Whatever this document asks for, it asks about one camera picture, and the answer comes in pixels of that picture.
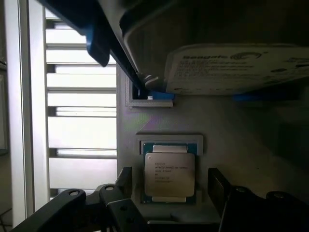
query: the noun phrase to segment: seagate logo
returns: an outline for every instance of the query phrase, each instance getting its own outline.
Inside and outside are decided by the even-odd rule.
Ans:
[[[227,56],[217,55],[217,56],[183,56],[183,59],[227,59]]]
[[[261,57],[261,55],[262,55],[261,53],[257,53],[257,52],[240,52],[240,53],[236,53],[235,55],[232,55],[230,58],[235,59],[235,60],[248,59],[248,58],[258,59]]]

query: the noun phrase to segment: blue drive bracket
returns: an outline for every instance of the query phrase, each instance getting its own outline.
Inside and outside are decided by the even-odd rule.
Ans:
[[[152,153],[153,152],[153,147],[154,145],[164,145],[164,146],[186,146],[187,147],[187,152],[192,153],[197,156],[197,144],[194,143],[144,143],[143,144],[143,162],[144,162],[144,167],[145,167],[145,156],[147,153]],[[197,182],[195,181],[195,189],[194,189],[194,195],[192,197],[187,197],[185,203],[172,203],[172,204],[195,204],[196,203],[196,193],[197,193]],[[165,204],[164,202],[153,202],[152,196],[147,196],[145,194],[145,189],[142,188],[142,193],[141,193],[141,203],[154,203],[154,204]]]
[[[153,100],[174,100],[175,94],[173,93],[161,93],[156,91],[150,91],[149,96],[153,98]]]
[[[86,36],[87,51],[100,65],[107,66],[112,55],[137,88],[138,99],[148,98],[149,90],[138,78],[97,0],[38,1],[79,34]]]
[[[233,99],[238,102],[254,101],[295,101],[300,99],[301,87],[297,84],[284,83],[267,88],[254,90],[243,94],[233,95]]]

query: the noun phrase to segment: screw hole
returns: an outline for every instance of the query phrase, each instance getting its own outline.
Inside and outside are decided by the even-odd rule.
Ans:
[[[128,218],[126,219],[126,222],[129,223],[129,224],[131,224],[131,223],[134,222],[134,218],[128,217]]]
[[[283,195],[282,193],[280,193],[280,192],[276,192],[276,193],[274,194],[274,196],[275,196],[276,198],[279,198],[279,199],[283,199],[283,198],[284,198],[284,195]]]
[[[107,191],[110,191],[110,190],[113,190],[113,189],[114,189],[114,186],[106,186],[105,189],[106,189]]]
[[[237,190],[238,192],[245,192],[245,191],[246,191],[246,189],[245,189],[245,188],[242,188],[242,187],[238,187],[238,188],[236,188],[236,190]]]
[[[98,222],[98,217],[91,217],[91,218],[90,218],[90,221],[91,221],[92,223],[97,223],[97,222]]]
[[[79,193],[79,191],[72,191],[69,194],[70,194],[70,196],[76,196],[78,193]]]

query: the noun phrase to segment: blue plastic tab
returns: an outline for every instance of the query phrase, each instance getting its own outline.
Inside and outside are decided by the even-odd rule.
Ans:
[[[78,33],[86,36],[87,51],[100,65],[108,65],[112,55],[139,90],[138,98],[147,99],[149,91],[138,78],[97,0],[38,1]]]
[[[174,100],[175,94],[161,93],[156,91],[150,91],[149,96],[152,96],[153,100]]]
[[[236,94],[233,99],[239,102],[253,101],[295,101],[300,98],[300,87],[293,84],[281,84],[255,90],[244,94]]]

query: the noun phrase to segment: white louvered vent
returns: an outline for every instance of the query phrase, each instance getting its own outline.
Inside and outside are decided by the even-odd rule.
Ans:
[[[85,37],[46,10],[51,189],[112,183],[116,165],[116,62],[101,67]]]

